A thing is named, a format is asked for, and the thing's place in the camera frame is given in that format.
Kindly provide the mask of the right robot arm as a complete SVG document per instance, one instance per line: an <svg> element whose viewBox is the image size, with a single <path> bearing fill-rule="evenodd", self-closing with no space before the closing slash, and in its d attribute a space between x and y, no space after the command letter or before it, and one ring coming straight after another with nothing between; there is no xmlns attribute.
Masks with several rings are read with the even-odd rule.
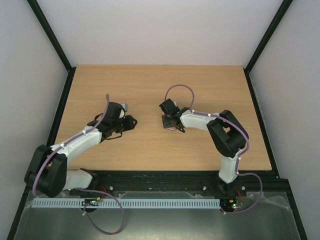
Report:
<svg viewBox="0 0 320 240"><path fill-rule="evenodd" d="M214 146L221 155L218 191L224 196L233 193L237 185L241 155L250 147L249 135L233 113L229 110L221 113L205 113L188 107L179 108L171 99L166 99L159 108L162 111L164 129L184 133L186 128L193 128L210 134Z"/></svg>

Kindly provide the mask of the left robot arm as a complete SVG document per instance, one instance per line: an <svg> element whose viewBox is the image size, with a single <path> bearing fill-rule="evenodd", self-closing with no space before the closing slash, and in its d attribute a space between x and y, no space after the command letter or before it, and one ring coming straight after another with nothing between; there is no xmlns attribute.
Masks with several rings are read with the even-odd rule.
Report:
<svg viewBox="0 0 320 240"><path fill-rule="evenodd" d="M123 132L131 131L137 120L127 114L127 103L108 102L103 113L97 115L76 135L51 146L38 146L24 177L32 188L32 194L56 197L63 190L86 189L93 180L87 170L68 170L68 165L86 150L118 138Z"/></svg>

